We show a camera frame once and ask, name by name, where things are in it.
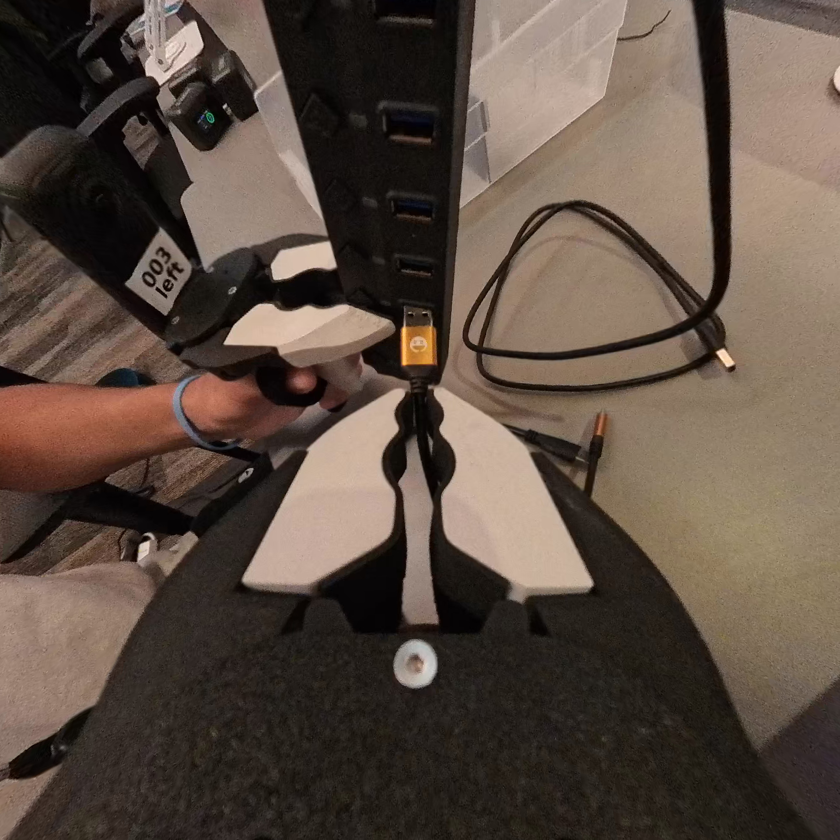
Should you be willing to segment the person's left hand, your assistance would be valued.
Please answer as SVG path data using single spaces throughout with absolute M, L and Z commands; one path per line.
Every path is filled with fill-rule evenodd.
M 271 437 L 308 410 L 271 402 L 255 374 L 230 381 L 202 374 L 185 387 L 181 405 L 185 417 L 208 442 Z

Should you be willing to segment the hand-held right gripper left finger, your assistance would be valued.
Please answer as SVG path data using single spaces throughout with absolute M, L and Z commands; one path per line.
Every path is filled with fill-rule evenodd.
M 245 588 L 314 595 L 397 534 L 405 398 L 404 390 L 387 392 L 308 448 L 244 572 Z

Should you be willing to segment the person's left forearm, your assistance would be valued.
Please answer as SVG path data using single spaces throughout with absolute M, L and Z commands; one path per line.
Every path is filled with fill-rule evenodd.
M 1 391 L 1 489 L 58 492 L 193 446 L 174 385 L 28 384 Z

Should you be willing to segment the person's white shirt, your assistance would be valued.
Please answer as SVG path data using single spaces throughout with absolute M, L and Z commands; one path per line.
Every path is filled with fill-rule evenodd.
M 158 585 L 135 563 L 2 575 L 2 764 L 96 704 Z

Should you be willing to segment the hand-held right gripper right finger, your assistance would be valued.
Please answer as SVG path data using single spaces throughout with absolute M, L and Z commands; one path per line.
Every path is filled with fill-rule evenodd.
M 592 577 L 526 445 L 445 388 L 434 396 L 455 456 L 441 496 L 448 544 L 499 575 L 513 601 L 588 593 Z

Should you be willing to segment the black usb hub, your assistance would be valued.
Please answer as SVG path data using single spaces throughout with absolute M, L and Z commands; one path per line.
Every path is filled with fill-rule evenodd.
M 430 312 L 445 370 L 473 1 L 264 2 L 344 296 L 400 331 Z

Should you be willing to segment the blue wristband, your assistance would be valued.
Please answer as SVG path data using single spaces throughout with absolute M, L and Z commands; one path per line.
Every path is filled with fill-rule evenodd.
M 217 434 L 210 434 L 206 430 L 195 425 L 193 420 L 187 415 L 184 405 L 183 397 L 187 387 L 195 381 L 201 379 L 204 374 L 191 374 L 182 379 L 175 387 L 171 399 L 171 408 L 176 423 L 188 438 L 189 442 L 201 449 L 216 453 L 233 455 L 241 441 L 239 439 L 221 438 Z

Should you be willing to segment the clear plastic bin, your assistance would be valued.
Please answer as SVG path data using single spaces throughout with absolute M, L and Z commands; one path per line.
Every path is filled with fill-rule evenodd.
M 429 27 L 448 2 L 335 2 L 380 22 Z M 476 2 L 460 206 L 497 183 L 606 93 L 627 2 Z M 257 89 L 271 142 L 324 220 L 279 65 Z

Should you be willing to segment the grey desk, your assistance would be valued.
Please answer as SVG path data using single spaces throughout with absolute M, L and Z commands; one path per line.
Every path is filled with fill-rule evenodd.
M 464 318 L 538 207 L 582 198 L 711 283 L 707 157 L 689 2 L 628 2 L 604 99 L 462 211 L 444 384 L 567 438 L 610 421 L 595 501 L 667 576 L 760 747 L 838 712 L 838 38 L 727 12 L 731 285 L 719 364 L 603 395 L 498 390 Z

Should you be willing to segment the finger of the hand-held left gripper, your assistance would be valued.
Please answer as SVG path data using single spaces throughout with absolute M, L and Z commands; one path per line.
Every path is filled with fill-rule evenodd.
M 342 285 L 327 240 L 282 249 L 269 267 L 273 302 L 281 309 L 330 308 L 342 303 Z
M 265 302 L 236 321 L 224 346 L 274 350 L 283 361 L 303 368 L 359 354 L 395 331 L 392 320 L 348 303 L 284 309 Z

